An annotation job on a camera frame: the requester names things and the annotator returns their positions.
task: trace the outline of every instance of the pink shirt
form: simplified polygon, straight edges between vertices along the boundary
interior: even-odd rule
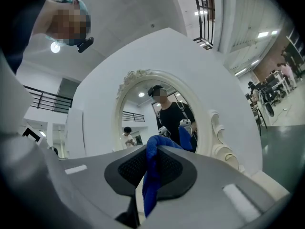
[[[284,66],[284,65],[282,65],[282,72],[283,72],[283,74],[284,75],[287,75],[287,76],[289,76],[290,75],[290,73],[291,73],[291,68],[290,68],[290,66],[288,66],[287,64],[286,64],[286,66]]]

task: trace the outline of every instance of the person in pink shirt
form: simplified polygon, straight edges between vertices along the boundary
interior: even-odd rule
[[[290,66],[286,63],[278,63],[277,67],[281,67],[282,73],[285,76],[287,83],[289,84],[288,79],[292,80],[292,82],[294,83],[294,88],[296,88],[295,77]]]

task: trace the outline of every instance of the black metal railing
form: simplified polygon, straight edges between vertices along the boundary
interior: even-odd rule
[[[123,111],[123,113],[122,113],[122,120],[125,120],[125,121],[136,121],[136,122],[145,122],[144,115],[130,113],[130,112],[127,112],[127,111]]]
[[[68,113],[69,108],[72,107],[72,98],[63,97],[56,94],[44,92],[29,86],[24,86],[34,98],[31,107],[38,109],[51,110],[59,113]]]
[[[206,50],[213,47],[215,2],[214,0],[195,0],[197,5],[200,36],[193,39]]]

